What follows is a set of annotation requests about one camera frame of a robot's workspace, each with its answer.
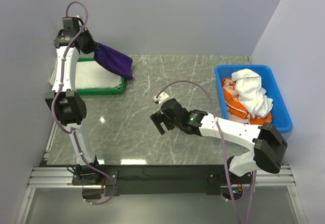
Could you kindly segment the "large white waffle towel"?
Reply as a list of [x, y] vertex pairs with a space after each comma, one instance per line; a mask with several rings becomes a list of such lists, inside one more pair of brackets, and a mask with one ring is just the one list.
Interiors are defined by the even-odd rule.
[[101, 67], [96, 61], [81, 61], [76, 65], [75, 89], [117, 89], [122, 77]]

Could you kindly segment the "purple towel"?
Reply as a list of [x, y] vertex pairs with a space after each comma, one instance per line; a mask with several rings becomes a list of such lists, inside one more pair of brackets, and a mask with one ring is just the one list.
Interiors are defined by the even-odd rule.
[[94, 60], [107, 71], [116, 74], [124, 79], [132, 80], [133, 59], [111, 47], [96, 43], [97, 49], [94, 52]]

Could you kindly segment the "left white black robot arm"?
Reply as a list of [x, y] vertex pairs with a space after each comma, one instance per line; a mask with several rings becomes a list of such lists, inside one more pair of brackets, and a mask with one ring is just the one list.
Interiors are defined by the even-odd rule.
[[55, 123], [69, 135], [73, 145], [76, 165], [68, 166], [73, 173], [73, 183], [92, 185], [101, 181], [102, 171], [96, 168], [99, 166], [98, 159], [85, 132], [87, 108], [77, 94], [75, 79], [80, 52], [90, 53], [96, 45], [79, 17], [66, 16], [62, 22], [63, 28], [54, 41], [56, 75], [52, 91], [45, 94], [45, 102]]

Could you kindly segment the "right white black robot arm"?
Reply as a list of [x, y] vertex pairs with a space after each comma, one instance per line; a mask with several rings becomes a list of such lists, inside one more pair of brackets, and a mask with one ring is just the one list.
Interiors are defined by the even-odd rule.
[[263, 170], [278, 174], [287, 150], [287, 142], [272, 123], [263, 125], [242, 124], [215, 117], [201, 111], [187, 111], [176, 99], [154, 98], [160, 109], [150, 116], [161, 135], [167, 130], [178, 128], [188, 135], [224, 139], [247, 149], [247, 152], [230, 157], [224, 169], [224, 179], [235, 183], [246, 173]]

